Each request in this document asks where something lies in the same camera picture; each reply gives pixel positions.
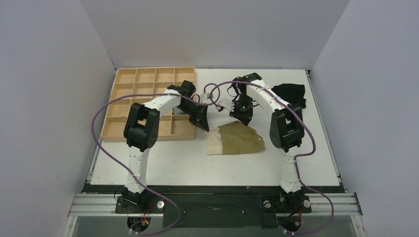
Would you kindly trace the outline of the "olive and cream underwear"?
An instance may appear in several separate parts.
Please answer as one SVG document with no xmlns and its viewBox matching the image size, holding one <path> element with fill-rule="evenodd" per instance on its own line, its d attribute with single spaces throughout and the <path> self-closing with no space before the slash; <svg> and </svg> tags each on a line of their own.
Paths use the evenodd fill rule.
<svg viewBox="0 0 419 237">
<path fill-rule="evenodd" d="M 243 155 L 265 151 L 263 138 L 240 121 L 212 129 L 206 134 L 206 155 Z"/>
</svg>

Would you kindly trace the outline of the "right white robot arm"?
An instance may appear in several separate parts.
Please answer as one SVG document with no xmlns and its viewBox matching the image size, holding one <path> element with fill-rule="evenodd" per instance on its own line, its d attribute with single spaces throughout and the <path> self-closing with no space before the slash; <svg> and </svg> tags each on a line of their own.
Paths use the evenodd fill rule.
<svg viewBox="0 0 419 237">
<path fill-rule="evenodd" d="M 256 102 L 270 116 L 269 137 L 274 147 L 289 152 L 300 147 L 305 135 L 301 107 L 288 104 L 280 98 L 257 73 L 233 79 L 232 87 L 238 98 L 232 102 L 230 116 L 248 125 Z"/>
</svg>

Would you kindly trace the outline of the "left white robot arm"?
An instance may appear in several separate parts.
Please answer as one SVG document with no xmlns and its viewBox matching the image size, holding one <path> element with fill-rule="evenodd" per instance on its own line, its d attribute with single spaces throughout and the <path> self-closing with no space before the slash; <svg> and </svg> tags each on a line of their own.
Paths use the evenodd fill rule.
<svg viewBox="0 0 419 237">
<path fill-rule="evenodd" d="M 195 91 L 193 83 L 185 80 L 181 86 L 170 85 L 163 95 L 149 102 L 132 104 L 124 128 L 129 154 L 129 176 L 122 196 L 134 212 L 142 212 L 147 207 L 147 198 L 143 192 L 147 186 L 148 155 L 159 136 L 160 118 L 176 107 L 189 115 L 192 125 L 209 131 L 208 108 L 192 102 L 191 97 Z"/>
</svg>

